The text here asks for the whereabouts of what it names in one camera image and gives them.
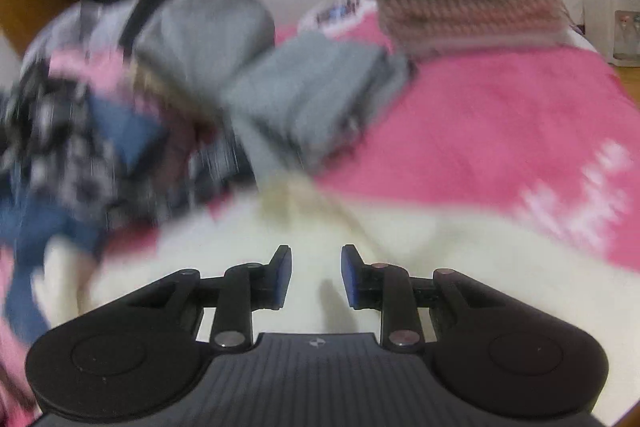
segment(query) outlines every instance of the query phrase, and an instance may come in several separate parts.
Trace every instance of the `white sheet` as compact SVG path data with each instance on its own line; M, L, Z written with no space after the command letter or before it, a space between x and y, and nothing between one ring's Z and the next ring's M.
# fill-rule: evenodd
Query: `white sheet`
M261 198L246 194L216 219L203 211L165 227L155 255L105 264L87 296L92 302L80 307L106 303L185 267L212 277L235 264L265 263L278 245L288 244L294 260L286 305L279 312L255 312L254 331L377 333L378 314L352 311L346 301L340 248L348 243L368 263L399 264L417 276L430 277L439 267L456 269L591 333L610 363L594 410L604 423L617 421L640 396L640 275L496 216L348 203L319 196L300 182L272 187ZM55 276L34 285L37 295L47 296L41 304L54 324L70 318L65 314L74 307L65 302L65 292L52 288L73 285L61 276L68 262L63 248L54 249L46 274ZM433 338L426 317L426 334ZM211 319L209 312L201 340Z
M596 48L593 47L593 44L591 44L585 37L580 35L580 33L575 32L574 30L571 30L571 29L567 31L569 32L569 40L572 46L576 48L580 48L582 50L588 50L590 52L595 52L595 53L598 52Z

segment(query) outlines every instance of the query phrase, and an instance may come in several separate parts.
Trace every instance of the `pink clothing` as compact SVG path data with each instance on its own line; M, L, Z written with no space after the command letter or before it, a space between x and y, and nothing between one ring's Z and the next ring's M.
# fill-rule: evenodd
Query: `pink clothing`
M342 38L384 43L375 17ZM640 112L569 47L445 57L319 183L366 198L499 211L640 269Z
M0 302L2 303L4 303L4 297L9 290L13 271L13 253L8 248L0 248ZM24 374L26 355L26 346L15 338L4 318L0 319L0 361L12 382L25 396L34 400ZM33 420L34 411L22 409L15 398L0 384L0 423L7 427L24 427L32 423Z
M91 53L76 48L54 51L49 59L49 76L73 78L89 84L97 95L111 94L124 76L124 55L119 48Z
M561 0L379 0L381 26L398 38L559 32Z

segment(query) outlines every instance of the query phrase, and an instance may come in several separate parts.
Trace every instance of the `white appliance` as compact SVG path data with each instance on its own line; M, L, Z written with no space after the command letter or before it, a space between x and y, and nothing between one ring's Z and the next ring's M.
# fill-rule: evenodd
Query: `white appliance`
M640 66L640 0L584 0L584 25L609 64Z

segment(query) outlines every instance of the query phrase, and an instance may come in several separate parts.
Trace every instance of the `round black pad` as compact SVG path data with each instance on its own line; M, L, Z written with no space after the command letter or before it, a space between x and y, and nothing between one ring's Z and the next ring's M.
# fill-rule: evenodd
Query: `round black pad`
M43 409L113 422L162 409L192 386L197 343L158 309L85 315L43 335L26 372Z
M607 378L600 345L554 319L505 319L490 329L456 326L437 342L434 369L445 386L480 409L512 418L590 410Z
M97 335L76 344L71 360L81 373L113 377L133 371L145 354L145 344L131 335Z
M508 333L489 344L494 363L515 375L546 375L562 362L562 349L536 333Z

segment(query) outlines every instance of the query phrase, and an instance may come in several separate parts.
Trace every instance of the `folded gray clothing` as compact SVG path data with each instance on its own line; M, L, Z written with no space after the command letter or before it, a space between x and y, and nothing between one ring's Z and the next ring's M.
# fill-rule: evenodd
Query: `folded gray clothing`
M140 63L208 110L241 68L273 47L274 23L258 0L173 0L134 43Z
M409 81L401 55L309 32L264 54L223 91L223 108L256 179L318 171Z

